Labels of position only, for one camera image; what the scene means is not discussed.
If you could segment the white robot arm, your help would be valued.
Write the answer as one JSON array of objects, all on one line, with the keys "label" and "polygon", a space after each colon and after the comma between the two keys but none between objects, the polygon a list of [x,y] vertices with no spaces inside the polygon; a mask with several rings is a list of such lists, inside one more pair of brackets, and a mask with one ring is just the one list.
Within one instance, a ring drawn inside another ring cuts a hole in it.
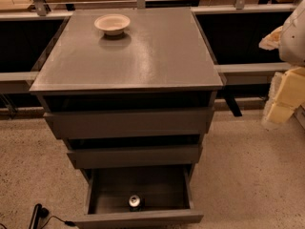
[{"label": "white robot arm", "polygon": [[302,0],[283,24],[279,57],[296,66],[305,66],[305,0]]}]

